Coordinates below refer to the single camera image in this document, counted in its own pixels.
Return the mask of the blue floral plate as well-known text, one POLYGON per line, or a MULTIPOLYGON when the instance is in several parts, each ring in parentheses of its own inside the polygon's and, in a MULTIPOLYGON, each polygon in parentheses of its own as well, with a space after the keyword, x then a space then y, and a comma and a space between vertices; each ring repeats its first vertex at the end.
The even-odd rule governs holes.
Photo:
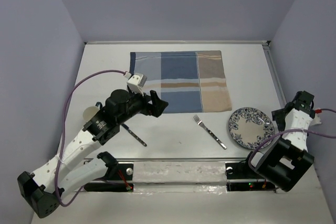
POLYGON ((259 109, 244 107, 231 114, 228 130, 240 146, 255 150, 265 139, 275 133, 271 119, 259 109))

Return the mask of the blue beige striped placemat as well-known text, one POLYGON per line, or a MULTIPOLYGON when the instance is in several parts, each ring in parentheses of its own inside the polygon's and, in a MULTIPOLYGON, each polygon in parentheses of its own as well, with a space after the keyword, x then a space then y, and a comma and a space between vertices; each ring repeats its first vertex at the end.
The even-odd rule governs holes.
POLYGON ((165 113, 225 112, 232 109, 222 53, 131 52, 130 72, 147 77, 143 91, 168 102, 165 113))

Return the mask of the silver knife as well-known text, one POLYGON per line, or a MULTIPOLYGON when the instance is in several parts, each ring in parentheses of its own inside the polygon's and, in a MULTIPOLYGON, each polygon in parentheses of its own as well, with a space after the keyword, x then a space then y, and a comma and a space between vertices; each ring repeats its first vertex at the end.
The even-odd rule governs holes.
POLYGON ((139 138, 126 124, 122 124, 122 127, 133 137, 135 138, 141 145, 147 147, 147 144, 139 138))

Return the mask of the silver fork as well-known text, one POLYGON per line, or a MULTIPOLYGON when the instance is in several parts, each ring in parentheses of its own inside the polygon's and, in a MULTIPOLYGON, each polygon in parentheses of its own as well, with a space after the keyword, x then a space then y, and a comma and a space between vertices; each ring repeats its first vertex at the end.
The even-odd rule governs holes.
POLYGON ((224 150, 227 149, 226 145, 203 123, 197 115, 194 115, 193 119, 197 125, 203 128, 224 150))

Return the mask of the dark green mug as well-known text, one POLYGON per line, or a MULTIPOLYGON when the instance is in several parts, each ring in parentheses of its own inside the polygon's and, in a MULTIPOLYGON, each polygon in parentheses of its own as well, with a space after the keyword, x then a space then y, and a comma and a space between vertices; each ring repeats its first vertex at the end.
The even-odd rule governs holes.
POLYGON ((83 120, 89 122, 103 107, 101 102, 97 102, 95 106, 86 108, 82 114, 83 120))

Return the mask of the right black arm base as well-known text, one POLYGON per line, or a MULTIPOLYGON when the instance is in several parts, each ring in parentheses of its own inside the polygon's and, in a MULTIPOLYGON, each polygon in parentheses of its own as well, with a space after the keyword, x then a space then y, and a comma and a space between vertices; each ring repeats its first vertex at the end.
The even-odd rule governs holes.
POLYGON ((246 161, 229 162, 225 164, 227 191, 276 191, 272 182, 251 170, 246 161))

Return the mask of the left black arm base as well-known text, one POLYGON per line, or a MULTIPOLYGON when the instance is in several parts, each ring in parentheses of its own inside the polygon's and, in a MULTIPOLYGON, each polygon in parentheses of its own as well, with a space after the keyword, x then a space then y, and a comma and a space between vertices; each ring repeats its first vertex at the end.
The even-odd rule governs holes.
POLYGON ((134 164, 120 163, 114 174, 108 174, 103 179, 95 179, 84 185, 87 192, 127 193, 133 192, 134 164))

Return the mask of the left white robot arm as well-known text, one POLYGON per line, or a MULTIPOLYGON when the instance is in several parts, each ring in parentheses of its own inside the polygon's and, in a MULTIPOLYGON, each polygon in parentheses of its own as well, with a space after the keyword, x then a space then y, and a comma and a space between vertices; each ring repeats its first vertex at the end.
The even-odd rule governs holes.
POLYGON ((22 172, 18 186, 22 197, 39 218, 51 215, 72 191, 95 179, 111 179, 118 172, 118 161, 101 152, 90 162, 82 161, 120 131, 120 126, 137 114, 159 117, 168 102, 154 90, 149 94, 117 89, 104 107, 86 122, 78 135, 59 154, 33 172, 22 172))

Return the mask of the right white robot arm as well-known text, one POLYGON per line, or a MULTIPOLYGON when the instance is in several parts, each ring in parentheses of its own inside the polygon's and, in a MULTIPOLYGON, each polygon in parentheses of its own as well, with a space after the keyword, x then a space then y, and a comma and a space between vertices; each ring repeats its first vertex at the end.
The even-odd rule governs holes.
POLYGON ((241 166, 246 177, 260 175, 285 192, 292 190, 314 162, 307 151, 308 129, 316 115, 313 99, 299 91, 284 108, 272 111, 279 132, 248 155, 241 166))

